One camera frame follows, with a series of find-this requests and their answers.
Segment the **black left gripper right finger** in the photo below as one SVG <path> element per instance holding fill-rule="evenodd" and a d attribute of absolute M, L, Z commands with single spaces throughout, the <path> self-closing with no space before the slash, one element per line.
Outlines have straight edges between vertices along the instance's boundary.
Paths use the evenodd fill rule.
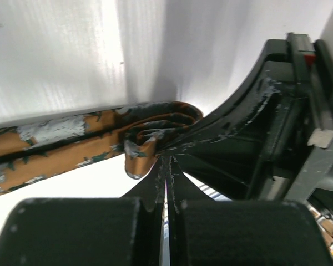
<path fill-rule="evenodd" d="M 308 208 L 294 201 L 216 201 L 166 160 L 171 265 L 333 265 Z"/>

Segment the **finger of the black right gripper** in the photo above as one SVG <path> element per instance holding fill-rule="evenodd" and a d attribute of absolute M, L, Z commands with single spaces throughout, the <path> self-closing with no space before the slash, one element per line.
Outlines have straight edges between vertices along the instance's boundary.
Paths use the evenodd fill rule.
<path fill-rule="evenodd" d="M 183 172 L 232 200 L 258 200 L 288 146 L 302 100 L 270 104 L 237 135 L 202 144 L 176 159 Z"/>

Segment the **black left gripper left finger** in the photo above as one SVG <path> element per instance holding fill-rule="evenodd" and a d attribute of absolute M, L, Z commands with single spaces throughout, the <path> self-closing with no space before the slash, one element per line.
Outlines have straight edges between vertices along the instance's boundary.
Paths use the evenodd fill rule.
<path fill-rule="evenodd" d="M 119 198 L 29 198 L 0 233 L 0 265 L 161 265 L 166 174 L 159 159 Z"/>

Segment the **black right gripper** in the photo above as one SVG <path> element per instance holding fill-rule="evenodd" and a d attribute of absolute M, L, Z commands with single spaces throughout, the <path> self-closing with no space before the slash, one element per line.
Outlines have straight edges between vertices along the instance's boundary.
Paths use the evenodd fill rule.
<path fill-rule="evenodd" d="M 249 75 L 218 108 L 166 144 L 185 151 L 237 135 L 270 104 L 266 198 L 333 212 L 333 61 L 323 40 L 269 39 Z"/>

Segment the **orange grey floral tie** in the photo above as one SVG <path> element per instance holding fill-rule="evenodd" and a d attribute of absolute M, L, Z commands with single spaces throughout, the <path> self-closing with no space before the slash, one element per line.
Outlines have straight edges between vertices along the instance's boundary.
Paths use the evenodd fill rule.
<path fill-rule="evenodd" d="M 119 155 L 138 180 L 164 144 L 202 117 L 195 106 L 171 101 L 0 128 L 0 195 Z"/>

